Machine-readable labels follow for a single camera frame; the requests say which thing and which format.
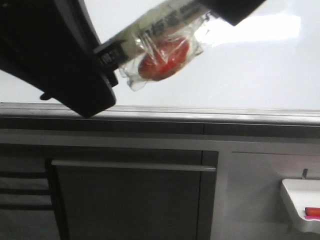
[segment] small white tray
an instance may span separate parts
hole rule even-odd
[[[320,234],[320,220],[305,219],[305,207],[320,208],[320,180],[284,179],[280,195],[296,229]]]

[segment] cabinet door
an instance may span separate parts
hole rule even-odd
[[[185,150],[109,149],[92,156],[89,159],[85,155],[85,159],[168,165],[201,165],[202,160],[201,151]],[[80,155],[74,158],[83,159]],[[71,240],[197,239],[199,171],[78,166],[56,169]]]

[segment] metal handle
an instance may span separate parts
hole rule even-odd
[[[169,170],[189,172],[216,172],[214,166],[162,164],[162,163],[135,163],[135,162],[104,162],[104,161],[72,161],[53,160],[52,165],[62,167],[86,167],[86,168],[113,168],[113,169],[147,169]]]

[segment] red object in bag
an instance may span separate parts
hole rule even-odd
[[[184,66],[189,47],[184,37],[161,41],[140,62],[139,75],[155,81],[171,77]]]
[[[305,214],[310,217],[320,217],[320,208],[318,207],[306,207]]]

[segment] white wall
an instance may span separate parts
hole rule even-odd
[[[102,42],[160,2],[86,1]],[[318,0],[267,0],[235,28],[213,27],[215,45],[162,82],[133,92],[117,72],[117,104],[320,110],[319,11]],[[0,102],[39,102],[33,87],[0,79]]]

